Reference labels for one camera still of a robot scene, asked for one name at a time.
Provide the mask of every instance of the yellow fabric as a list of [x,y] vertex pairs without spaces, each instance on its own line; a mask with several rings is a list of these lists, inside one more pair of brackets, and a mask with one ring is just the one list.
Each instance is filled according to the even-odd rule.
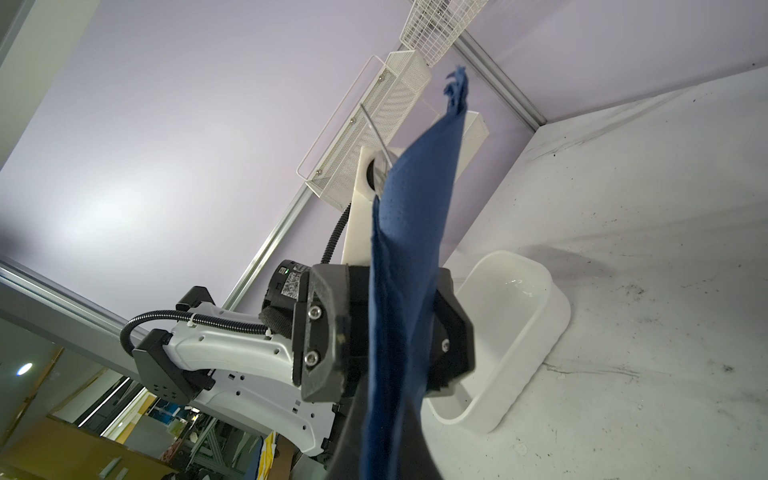
[[275,459],[275,447],[277,445],[277,434],[270,433],[270,436],[264,439],[264,445],[261,447],[261,458],[259,459],[259,475],[256,480],[266,480],[270,476],[272,461]]

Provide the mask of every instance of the screw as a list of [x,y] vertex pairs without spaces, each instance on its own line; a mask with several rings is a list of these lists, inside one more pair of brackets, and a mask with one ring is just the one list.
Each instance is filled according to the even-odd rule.
[[321,309],[317,305],[312,305],[310,309],[306,312],[306,315],[310,318],[310,320],[317,320],[321,316],[323,316],[323,309]]
[[304,364],[308,367],[313,367],[317,365],[319,361],[320,361],[320,354],[317,352],[317,350],[310,350],[304,356]]

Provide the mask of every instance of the white metal mesh shelf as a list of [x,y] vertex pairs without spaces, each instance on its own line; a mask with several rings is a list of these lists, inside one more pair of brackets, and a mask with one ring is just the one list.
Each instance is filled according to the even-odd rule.
[[[378,71],[371,75],[377,65]],[[360,104],[389,144],[431,79],[432,73],[417,51],[394,51],[386,61],[371,58],[296,172],[321,200],[344,210],[352,200],[360,148],[379,145]]]
[[432,67],[486,3],[488,0],[415,0],[400,41],[418,50]]

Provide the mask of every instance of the white plastic basin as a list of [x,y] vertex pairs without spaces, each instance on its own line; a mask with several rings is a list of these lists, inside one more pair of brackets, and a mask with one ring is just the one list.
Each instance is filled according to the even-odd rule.
[[505,251],[480,260],[456,297],[475,327],[475,371],[426,402],[440,422],[486,433],[565,331],[571,304],[543,265]]

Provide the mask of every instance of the white marble countertop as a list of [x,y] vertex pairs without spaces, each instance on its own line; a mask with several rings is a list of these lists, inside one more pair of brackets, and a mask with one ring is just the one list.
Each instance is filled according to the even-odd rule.
[[546,266],[571,323],[445,478],[765,478],[768,68],[541,128],[446,266]]

